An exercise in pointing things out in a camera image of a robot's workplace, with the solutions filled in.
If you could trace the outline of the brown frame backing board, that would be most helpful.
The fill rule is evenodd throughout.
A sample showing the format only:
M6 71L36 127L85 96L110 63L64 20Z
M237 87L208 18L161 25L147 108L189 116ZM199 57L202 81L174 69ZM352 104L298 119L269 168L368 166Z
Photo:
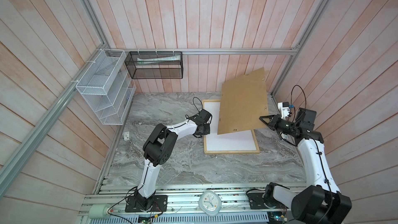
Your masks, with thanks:
M222 84L218 135L265 128L260 117L267 115L267 86L263 68Z

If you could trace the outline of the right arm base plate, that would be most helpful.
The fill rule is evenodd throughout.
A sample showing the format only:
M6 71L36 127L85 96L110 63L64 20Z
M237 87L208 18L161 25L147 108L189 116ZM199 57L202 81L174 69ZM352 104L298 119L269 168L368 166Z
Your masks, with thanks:
M285 209L286 206L276 201L273 197L267 196L264 192L251 191L246 193L251 209Z

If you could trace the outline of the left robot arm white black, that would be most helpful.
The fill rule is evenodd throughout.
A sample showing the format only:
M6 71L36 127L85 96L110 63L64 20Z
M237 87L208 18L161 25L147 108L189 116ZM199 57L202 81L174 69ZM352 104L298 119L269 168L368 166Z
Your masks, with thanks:
M201 138L210 134L212 114L205 109L186 117L185 121L175 125L158 124L143 146L143 176L132 197L142 210L152 206L156 181L162 165L170 158L176 142L192 135Z

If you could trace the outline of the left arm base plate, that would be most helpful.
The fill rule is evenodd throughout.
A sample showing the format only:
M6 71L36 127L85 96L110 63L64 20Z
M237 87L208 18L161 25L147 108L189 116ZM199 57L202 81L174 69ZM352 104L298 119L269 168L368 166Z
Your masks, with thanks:
M165 212L167 210L168 196L153 195L145 198L141 195L127 197L125 212Z

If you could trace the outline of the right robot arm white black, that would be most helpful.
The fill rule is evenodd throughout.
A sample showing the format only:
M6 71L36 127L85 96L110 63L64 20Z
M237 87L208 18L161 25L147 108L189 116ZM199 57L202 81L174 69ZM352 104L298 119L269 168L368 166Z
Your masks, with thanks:
M305 224L341 224L352 203L332 178L322 134L314 130L316 115L315 111L300 108L294 122L280 114L259 118L279 135L294 138L293 146L303 160L307 178L307 187L298 194L283 185L269 183L262 199L268 208L285 206L295 220Z

